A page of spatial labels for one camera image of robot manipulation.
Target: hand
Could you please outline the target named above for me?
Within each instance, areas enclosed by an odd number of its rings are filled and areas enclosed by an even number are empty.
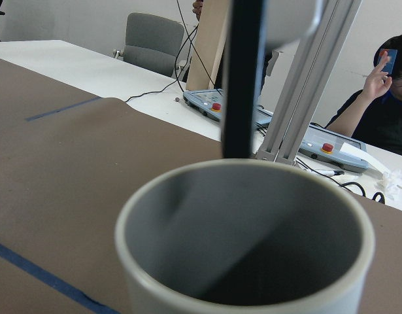
[[[362,97],[365,97],[369,101],[374,100],[384,95],[391,87],[392,78],[387,77],[388,72],[382,72],[381,70],[388,63],[390,57],[388,57],[387,51],[382,54],[381,61],[368,75],[363,86],[361,93]]]
[[[192,6],[193,6],[192,12],[196,14],[196,18],[199,21],[199,19],[201,18],[203,1],[195,1],[194,3],[192,3]]]

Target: crumpled paper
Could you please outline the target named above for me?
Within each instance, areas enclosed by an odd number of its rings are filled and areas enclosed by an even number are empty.
[[[402,195],[402,171],[396,169],[384,172],[382,179],[377,182],[377,187],[391,200],[396,200]]]

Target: white wall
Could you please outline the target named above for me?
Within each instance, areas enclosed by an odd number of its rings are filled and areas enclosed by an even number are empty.
[[[191,30],[197,23],[192,2],[179,1]],[[0,16],[3,41],[61,39],[108,56],[113,48],[123,47],[130,12],[181,22],[176,0],[4,0],[1,10],[6,12]],[[401,33],[402,0],[363,0],[313,121],[325,125],[344,101],[361,89],[380,44]],[[296,44],[281,48],[280,59],[266,78],[260,102],[270,110],[275,108],[295,49]]]
[[[185,22],[197,24],[191,0],[180,0]],[[181,22],[176,0],[3,0],[2,41],[61,39],[112,55],[123,48],[130,12],[156,14]]]

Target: person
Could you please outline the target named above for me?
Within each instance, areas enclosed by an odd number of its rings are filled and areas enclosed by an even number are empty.
[[[202,13],[202,6],[203,6],[203,1],[195,1],[192,3],[193,10],[192,12],[196,15],[197,20],[201,18],[201,13]],[[261,72],[261,88],[263,89],[263,85],[265,84],[265,77],[266,77],[266,70],[267,66],[269,65],[269,61],[272,58],[272,52],[265,52],[265,57],[264,57],[264,63],[263,63],[263,70]],[[218,67],[218,72],[215,78],[214,82],[214,87],[215,88],[222,88],[222,75],[223,75],[223,70],[224,70],[224,63],[223,63],[223,58],[221,58],[220,65]],[[186,70],[182,81],[186,82],[188,80],[188,75],[189,75],[189,68]]]
[[[391,75],[382,71],[390,59],[384,49],[398,50]],[[402,35],[382,44],[373,61],[363,89],[346,101],[326,129],[402,155]]]

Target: black pole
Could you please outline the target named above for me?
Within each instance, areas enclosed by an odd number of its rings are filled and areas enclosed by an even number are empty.
[[[224,158],[252,155],[254,112],[261,90],[267,0],[232,0],[224,56]]]

